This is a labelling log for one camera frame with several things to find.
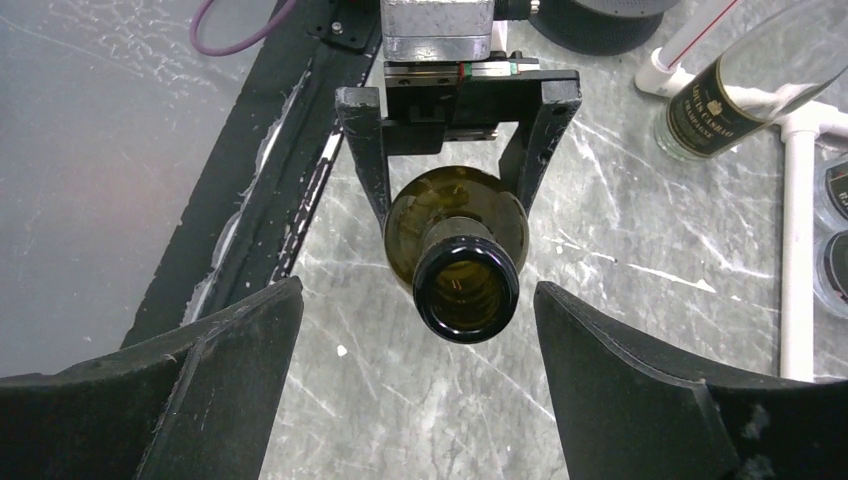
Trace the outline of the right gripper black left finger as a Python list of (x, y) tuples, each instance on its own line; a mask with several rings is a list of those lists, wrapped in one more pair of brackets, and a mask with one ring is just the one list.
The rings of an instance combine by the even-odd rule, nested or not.
[(1, 381), (5, 479), (255, 479), (304, 310), (279, 281), (53, 375)]

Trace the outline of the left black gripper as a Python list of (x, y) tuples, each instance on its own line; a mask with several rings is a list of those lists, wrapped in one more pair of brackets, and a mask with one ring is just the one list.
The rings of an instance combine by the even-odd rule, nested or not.
[[(537, 1), (383, 1), (380, 20), (389, 121), (433, 128), (438, 141), (493, 139), (517, 128), (500, 179), (530, 212), (560, 140), (582, 104), (575, 70), (545, 70), (506, 46), (508, 24)], [(335, 109), (381, 232), (391, 205), (379, 89), (340, 87)]]

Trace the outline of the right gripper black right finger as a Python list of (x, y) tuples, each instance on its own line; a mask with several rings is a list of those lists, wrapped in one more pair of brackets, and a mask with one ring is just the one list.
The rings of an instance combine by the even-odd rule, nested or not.
[(534, 313), (573, 479), (843, 479), (847, 384), (692, 354), (538, 283)]

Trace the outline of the dark bottle silver cap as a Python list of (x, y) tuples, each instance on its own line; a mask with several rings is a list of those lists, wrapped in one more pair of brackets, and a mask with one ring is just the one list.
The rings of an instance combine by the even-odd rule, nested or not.
[(438, 337), (480, 343), (513, 319), (530, 231), (501, 179), (459, 165), (429, 170), (392, 201), (382, 237), (394, 275)]

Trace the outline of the clear bottle dark label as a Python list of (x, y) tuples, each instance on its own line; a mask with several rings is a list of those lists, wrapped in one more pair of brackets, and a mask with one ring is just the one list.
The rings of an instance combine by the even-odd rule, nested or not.
[(819, 303), (847, 319), (847, 231), (830, 232), (814, 244), (814, 286)]

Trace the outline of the clear bottle red green label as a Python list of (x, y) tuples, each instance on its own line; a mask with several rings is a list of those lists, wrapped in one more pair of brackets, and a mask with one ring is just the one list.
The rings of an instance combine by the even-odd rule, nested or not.
[(847, 154), (817, 163), (814, 170), (814, 214), (830, 231), (847, 229)]

